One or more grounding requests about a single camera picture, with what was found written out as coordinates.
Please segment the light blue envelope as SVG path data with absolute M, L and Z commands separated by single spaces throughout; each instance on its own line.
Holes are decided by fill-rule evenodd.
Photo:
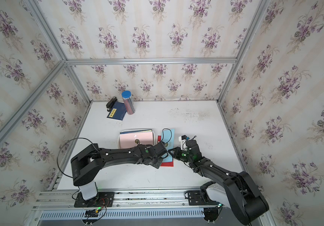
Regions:
M 162 139 L 161 141 L 165 144 L 166 150 L 170 150 L 174 148 L 174 129 L 163 129 L 162 131 Z M 173 161 L 172 156 L 167 153 L 164 157 L 163 163 Z

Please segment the light green envelope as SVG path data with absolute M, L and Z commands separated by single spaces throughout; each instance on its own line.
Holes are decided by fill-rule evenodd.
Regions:
M 120 135 L 121 134 L 129 134 L 129 133 L 144 133 L 144 132 L 153 132 L 151 129 L 149 129 L 149 130 L 129 130 L 129 131 L 122 131 L 122 132 L 120 132 Z

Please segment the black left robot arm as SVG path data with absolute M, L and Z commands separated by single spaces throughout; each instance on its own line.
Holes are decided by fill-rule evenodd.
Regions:
M 73 158 L 71 158 L 71 172 L 73 185 L 78 187 L 83 200 L 89 201 L 98 196 L 95 177 L 106 167 L 121 164 L 143 164 L 160 168 L 167 156 L 165 145 L 138 144 L 132 148 L 106 149 L 98 144 L 90 144 Z

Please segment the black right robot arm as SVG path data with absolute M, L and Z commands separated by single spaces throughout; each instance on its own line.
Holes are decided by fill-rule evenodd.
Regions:
M 171 149 L 168 153 L 186 163 L 194 173 L 222 187 L 222 195 L 216 198 L 208 195 L 208 198 L 224 205 L 223 197 L 226 197 L 229 208 L 241 224 L 247 226 L 269 211 L 268 202 L 247 172 L 237 173 L 214 164 L 202 155 L 196 140 L 187 140 L 182 147 Z

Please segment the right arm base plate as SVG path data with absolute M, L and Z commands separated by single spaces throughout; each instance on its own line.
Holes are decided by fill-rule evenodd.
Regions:
M 189 206 L 219 206 L 220 204 L 219 202 L 212 201 L 207 194 L 201 190 L 188 190 L 184 193 L 184 197 L 187 199 Z

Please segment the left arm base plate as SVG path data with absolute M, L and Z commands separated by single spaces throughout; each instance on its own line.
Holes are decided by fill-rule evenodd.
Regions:
M 74 208 L 112 207 L 115 192 L 98 192 L 97 196 L 84 200 L 81 192 L 75 198 Z

